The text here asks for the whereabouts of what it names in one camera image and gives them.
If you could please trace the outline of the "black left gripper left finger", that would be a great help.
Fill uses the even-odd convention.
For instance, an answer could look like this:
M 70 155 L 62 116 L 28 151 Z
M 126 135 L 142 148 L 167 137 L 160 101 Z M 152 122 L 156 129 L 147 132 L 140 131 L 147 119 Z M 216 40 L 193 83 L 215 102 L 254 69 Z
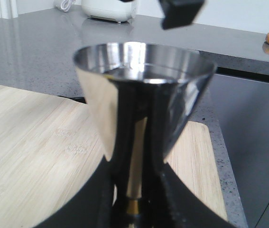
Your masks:
M 61 209 L 37 228 L 108 228 L 114 184 L 109 164 L 102 158 L 95 172 L 83 187 Z

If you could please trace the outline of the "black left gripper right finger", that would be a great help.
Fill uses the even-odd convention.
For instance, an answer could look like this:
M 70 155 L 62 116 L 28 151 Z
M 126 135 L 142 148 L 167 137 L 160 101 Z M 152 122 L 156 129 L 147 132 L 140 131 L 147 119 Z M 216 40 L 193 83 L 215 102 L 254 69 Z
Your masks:
M 205 204 L 165 164 L 158 186 L 159 228 L 233 228 Z

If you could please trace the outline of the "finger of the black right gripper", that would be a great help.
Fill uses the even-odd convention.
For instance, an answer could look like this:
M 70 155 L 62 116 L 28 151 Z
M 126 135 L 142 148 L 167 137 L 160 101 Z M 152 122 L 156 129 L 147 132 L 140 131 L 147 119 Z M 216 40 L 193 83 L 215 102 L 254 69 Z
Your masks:
M 161 27 L 164 30 L 191 25 L 204 5 L 204 0 L 159 0 L 164 13 Z

